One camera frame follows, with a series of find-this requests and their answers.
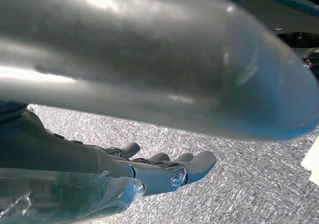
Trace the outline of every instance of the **black mechanical part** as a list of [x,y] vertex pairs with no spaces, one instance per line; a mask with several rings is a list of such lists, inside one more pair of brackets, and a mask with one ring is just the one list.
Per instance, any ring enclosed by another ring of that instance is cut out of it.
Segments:
[[0,101],[0,122],[19,116],[26,107],[27,105],[24,103]]
[[109,155],[129,159],[139,152],[141,147],[137,143],[129,143],[123,148],[110,147],[105,148],[104,150]]
[[93,174],[107,170],[110,177],[130,176],[102,148],[49,133],[29,111],[0,123],[0,144],[0,168]]

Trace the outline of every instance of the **screw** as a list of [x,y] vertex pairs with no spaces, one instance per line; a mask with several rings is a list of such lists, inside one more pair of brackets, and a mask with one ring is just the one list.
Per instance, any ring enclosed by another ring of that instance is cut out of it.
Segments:
[[172,190],[176,190],[181,185],[181,180],[178,176],[172,176],[170,180],[170,188]]

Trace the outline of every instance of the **metallic surface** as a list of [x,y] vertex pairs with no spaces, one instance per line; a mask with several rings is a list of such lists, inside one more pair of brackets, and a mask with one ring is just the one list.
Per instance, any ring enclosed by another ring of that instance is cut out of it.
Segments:
[[312,75],[233,4],[0,0],[0,14],[2,100],[242,139],[290,139],[319,119]]
[[285,142],[232,141],[71,110],[34,106],[47,128],[102,147],[137,142],[136,157],[174,160],[208,149],[218,162],[201,181],[176,192],[141,197],[120,215],[85,224],[317,224],[319,187],[300,166],[319,128]]

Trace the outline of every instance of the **prosthetic hand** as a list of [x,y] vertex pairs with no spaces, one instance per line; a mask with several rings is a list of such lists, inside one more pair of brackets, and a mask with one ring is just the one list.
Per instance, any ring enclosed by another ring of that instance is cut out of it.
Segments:
[[164,153],[132,159],[140,150],[136,143],[122,149],[85,145],[47,130],[23,108],[5,113],[0,122],[0,222],[5,224],[123,212],[138,196],[173,192],[202,179],[217,161],[209,151],[174,161]]

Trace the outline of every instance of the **speckled surface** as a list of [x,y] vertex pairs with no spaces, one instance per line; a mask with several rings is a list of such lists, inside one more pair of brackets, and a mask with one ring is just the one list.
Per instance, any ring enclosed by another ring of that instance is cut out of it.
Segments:
[[94,114],[34,106],[66,138],[102,147],[138,142],[136,157],[214,152],[205,178],[175,193],[140,198],[124,213],[86,224],[317,224],[319,187],[300,162],[319,135],[281,143],[243,142]]

